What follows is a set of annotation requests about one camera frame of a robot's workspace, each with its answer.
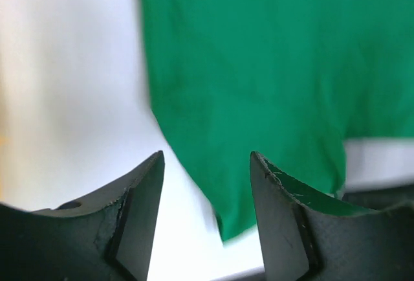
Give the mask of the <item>green t-shirt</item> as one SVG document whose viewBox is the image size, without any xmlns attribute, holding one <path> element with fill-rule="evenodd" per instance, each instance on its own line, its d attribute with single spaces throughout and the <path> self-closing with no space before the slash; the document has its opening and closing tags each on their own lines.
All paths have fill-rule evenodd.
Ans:
<svg viewBox="0 0 414 281">
<path fill-rule="evenodd" d="M 249 156 L 339 197 L 413 173 L 413 0 L 141 0 L 151 108 L 223 241 Z"/>
</svg>

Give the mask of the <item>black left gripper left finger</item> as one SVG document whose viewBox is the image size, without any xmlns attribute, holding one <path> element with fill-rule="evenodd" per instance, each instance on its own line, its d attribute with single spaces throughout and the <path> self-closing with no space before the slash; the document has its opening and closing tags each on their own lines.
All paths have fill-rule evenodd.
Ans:
<svg viewBox="0 0 414 281">
<path fill-rule="evenodd" d="M 145 280 L 164 155 L 57 209 L 1 206 L 2 280 Z"/>
</svg>

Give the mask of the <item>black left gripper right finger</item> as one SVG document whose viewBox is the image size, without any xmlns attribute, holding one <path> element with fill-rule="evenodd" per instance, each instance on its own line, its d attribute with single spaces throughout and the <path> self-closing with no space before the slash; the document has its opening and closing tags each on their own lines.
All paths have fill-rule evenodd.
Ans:
<svg viewBox="0 0 414 281">
<path fill-rule="evenodd" d="M 267 280 L 412 280 L 413 186 L 336 199 L 260 153 L 250 181 Z"/>
</svg>

